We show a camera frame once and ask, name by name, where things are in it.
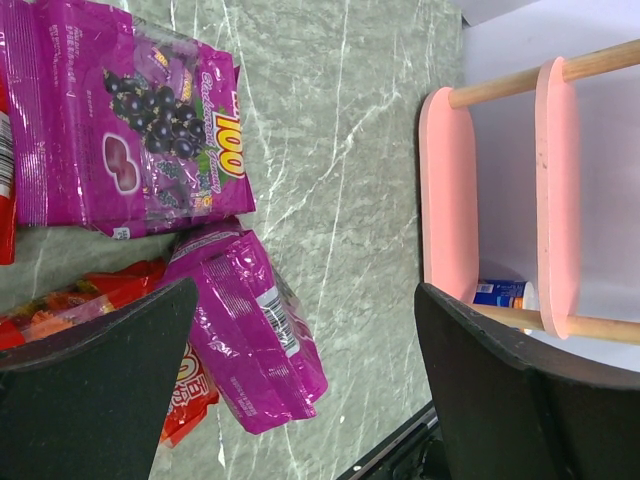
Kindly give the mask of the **purple candy bag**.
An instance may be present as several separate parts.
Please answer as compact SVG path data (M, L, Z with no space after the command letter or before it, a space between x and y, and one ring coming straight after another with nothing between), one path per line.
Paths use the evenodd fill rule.
M300 302L254 231L231 218L182 235L163 281L198 289L189 341L254 435L315 417L328 380Z
M5 1L17 220L116 239L255 209L232 56L116 7Z

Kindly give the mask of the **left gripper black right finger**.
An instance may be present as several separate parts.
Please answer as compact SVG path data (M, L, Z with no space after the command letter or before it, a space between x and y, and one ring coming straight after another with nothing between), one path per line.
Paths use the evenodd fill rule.
M417 335L454 479L636 479L639 375L504 326L431 284Z

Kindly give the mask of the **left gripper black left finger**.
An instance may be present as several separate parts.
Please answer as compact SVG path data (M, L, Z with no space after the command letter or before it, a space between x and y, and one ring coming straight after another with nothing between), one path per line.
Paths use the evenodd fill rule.
M197 300L183 279L2 351L2 478L148 478Z

